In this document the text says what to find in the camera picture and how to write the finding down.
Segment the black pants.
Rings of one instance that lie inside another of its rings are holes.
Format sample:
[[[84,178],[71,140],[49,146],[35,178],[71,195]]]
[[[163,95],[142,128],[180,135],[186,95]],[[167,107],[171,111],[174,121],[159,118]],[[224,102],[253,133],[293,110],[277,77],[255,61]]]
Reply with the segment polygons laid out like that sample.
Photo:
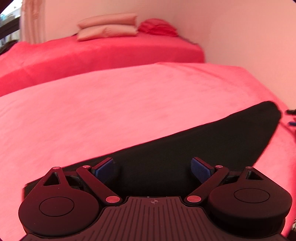
[[[199,186],[191,172],[198,157],[232,171],[252,166],[268,146],[281,111],[265,101],[221,120],[110,153],[115,173],[106,185],[120,197],[185,197]]]

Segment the pink blanket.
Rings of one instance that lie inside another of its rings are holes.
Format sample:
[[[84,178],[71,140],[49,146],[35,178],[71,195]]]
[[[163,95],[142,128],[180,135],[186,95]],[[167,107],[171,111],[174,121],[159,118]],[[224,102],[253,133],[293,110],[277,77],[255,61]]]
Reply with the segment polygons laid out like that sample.
[[[23,186],[68,166],[263,101],[287,106],[240,67],[156,63],[62,78],[1,97],[1,238],[24,236]]]

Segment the red bed sheet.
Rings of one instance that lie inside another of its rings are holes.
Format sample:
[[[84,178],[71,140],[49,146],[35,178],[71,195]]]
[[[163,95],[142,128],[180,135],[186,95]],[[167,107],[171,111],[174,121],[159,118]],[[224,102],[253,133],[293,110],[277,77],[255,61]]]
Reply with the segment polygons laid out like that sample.
[[[87,72],[158,62],[203,63],[205,54],[180,37],[145,33],[84,42],[76,36],[18,42],[1,55],[1,95]]]

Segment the red folded cloth pile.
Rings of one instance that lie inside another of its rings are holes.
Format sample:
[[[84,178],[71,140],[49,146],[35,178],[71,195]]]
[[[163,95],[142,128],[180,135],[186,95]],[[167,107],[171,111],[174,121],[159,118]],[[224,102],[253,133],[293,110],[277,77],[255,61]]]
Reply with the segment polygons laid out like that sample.
[[[138,31],[160,36],[177,37],[177,29],[172,26],[169,22],[162,19],[147,19],[140,23]]]

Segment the pink patterned curtain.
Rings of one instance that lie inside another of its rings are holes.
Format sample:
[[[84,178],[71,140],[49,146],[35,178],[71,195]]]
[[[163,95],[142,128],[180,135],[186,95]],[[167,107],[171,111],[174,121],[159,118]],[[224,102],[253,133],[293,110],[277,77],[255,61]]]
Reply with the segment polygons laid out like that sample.
[[[26,0],[22,2],[20,16],[20,40],[30,44],[46,41],[45,0]]]

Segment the lower pink pillow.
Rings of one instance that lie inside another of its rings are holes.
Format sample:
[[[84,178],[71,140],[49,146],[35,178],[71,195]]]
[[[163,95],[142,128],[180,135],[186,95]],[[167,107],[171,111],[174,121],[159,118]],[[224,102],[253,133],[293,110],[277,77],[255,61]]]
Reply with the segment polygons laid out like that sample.
[[[132,25],[99,25],[80,30],[77,40],[88,41],[99,38],[136,36],[137,34],[137,28]]]

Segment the pink pillow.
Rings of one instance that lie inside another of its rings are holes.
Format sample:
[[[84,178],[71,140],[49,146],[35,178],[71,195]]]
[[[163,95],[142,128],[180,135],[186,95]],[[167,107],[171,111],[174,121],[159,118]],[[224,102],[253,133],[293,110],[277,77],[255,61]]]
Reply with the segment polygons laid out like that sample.
[[[101,16],[92,16],[83,19],[77,23],[80,29],[94,27],[98,25],[136,25],[137,14],[135,13],[121,13]]]
[[[137,28],[132,25],[99,25],[80,30],[77,40],[88,41],[99,38],[136,36],[137,34]]]

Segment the upper pink pillow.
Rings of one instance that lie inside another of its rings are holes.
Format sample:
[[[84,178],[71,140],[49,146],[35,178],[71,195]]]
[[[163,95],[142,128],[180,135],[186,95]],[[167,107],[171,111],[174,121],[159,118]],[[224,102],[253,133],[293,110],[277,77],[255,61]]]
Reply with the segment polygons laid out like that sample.
[[[83,19],[77,23],[80,29],[94,27],[98,25],[136,25],[137,14],[135,13],[121,13],[101,16],[92,16]]]

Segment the dark framed window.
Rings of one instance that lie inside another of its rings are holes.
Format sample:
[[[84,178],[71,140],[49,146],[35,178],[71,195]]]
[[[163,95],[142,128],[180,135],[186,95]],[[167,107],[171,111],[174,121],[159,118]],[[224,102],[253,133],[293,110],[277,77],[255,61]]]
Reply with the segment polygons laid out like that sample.
[[[1,55],[20,40],[23,1],[1,0]]]

